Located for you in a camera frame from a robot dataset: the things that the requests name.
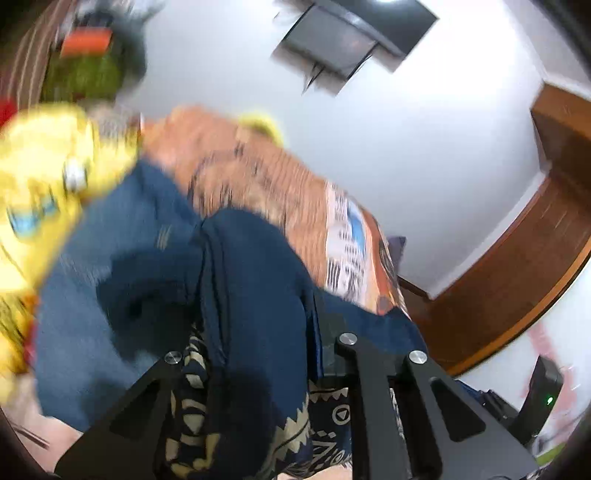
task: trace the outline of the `television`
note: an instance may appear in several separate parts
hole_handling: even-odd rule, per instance
[[[316,0],[391,53],[405,56],[437,21],[417,0]]]
[[[363,31],[317,5],[291,27],[283,43],[344,79],[356,72],[377,45]]]

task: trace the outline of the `patterned fabric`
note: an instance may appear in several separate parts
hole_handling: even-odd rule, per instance
[[[405,309],[374,217],[294,155],[198,107],[176,109],[142,133],[151,161],[200,215],[224,207],[258,213],[281,230],[318,286],[370,312]]]
[[[44,415],[83,432],[159,358],[187,346],[194,319],[183,309],[145,305],[134,322],[113,328],[96,286],[113,257],[164,238],[188,242],[201,221],[176,186],[141,160],[85,209],[39,291],[34,371]]]
[[[54,0],[25,33],[14,57],[0,69],[0,98],[13,99],[19,110],[39,102],[49,48],[76,2]]]
[[[322,377],[318,301],[379,349],[426,349],[400,309],[378,316],[317,288],[280,230],[242,210],[205,219],[188,245],[164,235],[115,260],[97,292],[116,328],[137,323],[143,299],[195,308],[165,455],[190,480],[309,476],[350,459],[348,392],[309,382]]]

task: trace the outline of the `red object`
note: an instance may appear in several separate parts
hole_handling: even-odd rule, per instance
[[[0,127],[18,112],[17,104],[9,98],[0,99]]]
[[[33,320],[29,334],[25,339],[22,357],[27,365],[35,363],[35,336],[37,334],[37,319]]]

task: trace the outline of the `striped fabric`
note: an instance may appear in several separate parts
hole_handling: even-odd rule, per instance
[[[19,110],[41,96],[49,47],[76,0],[54,0],[25,33],[12,57],[0,67],[0,98],[13,99]]]

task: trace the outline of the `green object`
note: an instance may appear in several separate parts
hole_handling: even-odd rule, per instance
[[[564,448],[564,445],[565,445],[564,443],[557,445],[553,449],[548,450],[546,453],[543,453],[539,457],[536,457],[535,461],[538,462],[538,465],[540,465],[540,466],[544,466],[544,465],[550,463],[561,452],[561,450]]]
[[[75,102],[82,98],[114,100],[123,73],[111,53],[61,58],[51,54],[41,100]]]

